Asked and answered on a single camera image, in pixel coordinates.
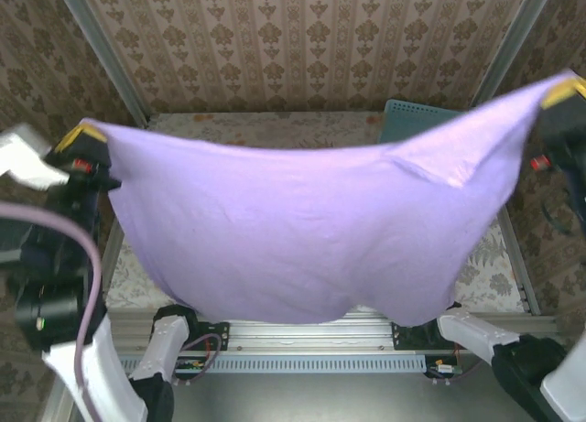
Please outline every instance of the cable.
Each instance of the cable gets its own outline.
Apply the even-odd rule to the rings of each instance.
[[[548,221],[549,224],[559,234],[563,234],[564,236],[569,236],[569,237],[576,235],[572,232],[571,229],[566,227],[559,219],[556,219],[553,217],[553,215],[549,212],[548,208],[546,207],[546,204],[544,201],[541,201],[541,212],[543,213],[543,217],[546,218],[546,221]]]
[[[197,346],[202,341],[207,341],[210,338],[215,338],[218,341],[218,346],[216,348],[216,351],[213,353],[212,358],[205,363],[205,365],[203,366],[201,371],[197,375],[195,375],[192,379],[190,379],[190,383],[195,382],[198,379],[200,379],[213,366],[213,363],[216,361],[216,358],[218,357],[218,355],[222,351],[222,338],[220,338],[220,335],[218,335],[217,333],[206,333],[205,335],[201,335],[197,340],[192,341],[192,342],[188,342],[187,344],[185,344],[181,348],[182,351],[186,351],[190,347]],[[175,378],[176,381],[179,382],[179,378],[177,376],[175,376],[175,374],[173,374],[173,377]]]
[[[73,370],[75,372],[75,382],[81,391],[81,399],[85,404],[93,422],[102,422],[92,397],[87,393],[85,381],[83,378],[83,368],[81,357],[83,355],[83,345],[88,333],[90,320],[92,319],[93,310],[95,309],[98,296],[100,295],[100,284],[102,281],[102,262],[100,261],[100,252],[95,245],[92,237],[82,229],[77,223],[71,221],[53,211],[40,209],[39,207],[29,207],[22,204],[13,204],[0,201],[0,218],[12,219],[15,221],[31,222],[37,225],[53,229],[69,236],[71,239],[81,245],[92,262],[93,281],[88,297],[88,304],[81,316],[80,329],[75,341],[75,355],[73,358]]]
[[[460,365],[460,344],[454,342],[454,351],[456,352],[456,365]]]
[[[479,360],[475,365],[473,365],[466,372],[464,372],[462,374],[454,375],[451,378],[445,378],[441,373],[435,372],[431,369],[428,369],[428,372],[432,373],[435,376],[438,376],[438,379],[441,379],[444,382],[450,381],[450,383],[457,383],[458,381],[461,381],[465,377],[470,376],[472,373],[476,372],[483,363],[484,363],[483,360]]]

